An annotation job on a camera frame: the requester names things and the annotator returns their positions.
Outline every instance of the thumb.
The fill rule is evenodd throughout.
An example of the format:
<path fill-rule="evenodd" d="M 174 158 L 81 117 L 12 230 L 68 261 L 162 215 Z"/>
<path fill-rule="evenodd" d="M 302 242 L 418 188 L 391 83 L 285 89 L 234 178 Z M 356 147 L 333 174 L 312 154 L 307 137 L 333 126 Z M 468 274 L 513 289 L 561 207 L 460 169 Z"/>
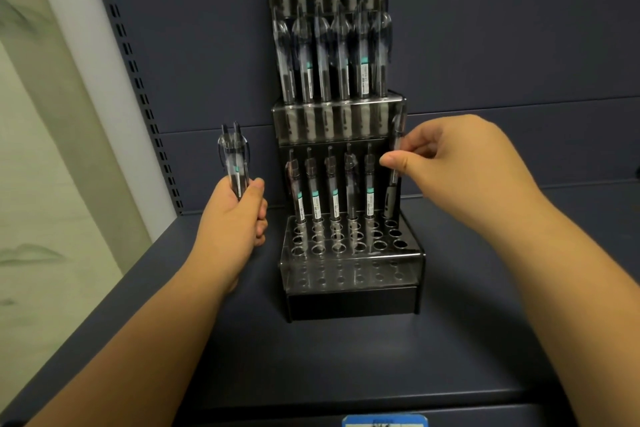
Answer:
<path fill-rule="evenodd" d="M 260 178 L 251 182 L 244 191 L 244 196 L 240 199 L 237 209 L 242 214 L 253 216 L 256 220 L 260 207 L 262 206 L 262 195 L 264 194 L 264 181 Z"/>
<path fill-rule="evenodd" d="M 413 152 L 394 150 L 380 157 L 380 164 L 406 174 L 424 192 L 431 180 L 434 162 Z"/>

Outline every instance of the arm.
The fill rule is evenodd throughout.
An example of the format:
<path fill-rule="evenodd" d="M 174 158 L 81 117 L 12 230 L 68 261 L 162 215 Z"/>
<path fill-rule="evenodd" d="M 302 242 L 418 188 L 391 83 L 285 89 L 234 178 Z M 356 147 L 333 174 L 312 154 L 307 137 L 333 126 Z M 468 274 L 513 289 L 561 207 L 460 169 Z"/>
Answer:
<path fill-rule="evenodd" d="M 640 425 L 640 287 L 473 115 L 431 120 L 381 164 L 481 234 L 509 268 L 582 427 Z"/>
<path fill-rule="evenodd" d="M 263 190 L 252 182 L 238 203 L 220 181 L 182 268 L 28 427 L 171 425 L 223 298 L 264 242 Z"/>

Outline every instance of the forearm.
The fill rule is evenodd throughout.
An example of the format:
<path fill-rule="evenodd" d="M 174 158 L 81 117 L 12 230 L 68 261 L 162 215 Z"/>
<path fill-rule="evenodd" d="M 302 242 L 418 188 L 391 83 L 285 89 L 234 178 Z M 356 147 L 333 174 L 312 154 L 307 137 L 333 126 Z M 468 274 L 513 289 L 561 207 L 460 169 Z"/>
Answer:
<path fill-rule="evenodd" d="M 228 284 L 190 258 L 28 423 L 171 425 Z"/>
<path fill-rule="evenodd" d="M 488 236 L 585 426 L 640 425 L 640 288 L 550 203 Z"/>

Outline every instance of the hand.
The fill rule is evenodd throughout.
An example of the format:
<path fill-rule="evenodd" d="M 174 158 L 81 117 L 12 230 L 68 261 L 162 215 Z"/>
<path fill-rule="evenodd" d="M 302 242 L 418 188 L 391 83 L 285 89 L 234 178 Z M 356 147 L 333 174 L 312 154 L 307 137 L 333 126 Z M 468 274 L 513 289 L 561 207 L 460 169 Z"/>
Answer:
<path fill-rule="evenodd" d="M 408 175 L 425 197 L 480 234 L 526 220 L 531 207 L 548 203 L 504 132 L 475 115 L 424 122 L 401 149 L 380 164 Z"/>
<path fill-rule="evenodd" d="M 238 202 L 228 176 L 222 178 L 205 207 L 189 261 L 215 271 L 226 289 L 236 286 L 237 276 L 253 247 L 264 243 L 267 201 L 264 181 L 252 180 Z"/>

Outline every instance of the person's left hand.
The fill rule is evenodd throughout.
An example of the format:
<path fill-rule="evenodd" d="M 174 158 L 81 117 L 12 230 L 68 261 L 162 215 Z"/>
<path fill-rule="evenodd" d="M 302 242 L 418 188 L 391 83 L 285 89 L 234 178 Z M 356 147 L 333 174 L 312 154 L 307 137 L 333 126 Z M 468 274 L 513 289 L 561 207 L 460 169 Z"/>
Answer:
<path fill-rule="evenodd" d="M 253 247 L 265 241 L 267 201 L 264 181 L 252 180 L 238 202 L 228 176 L 222 178 L 205 207 L 189 258 L 205 264 L 232 290 Z"/>

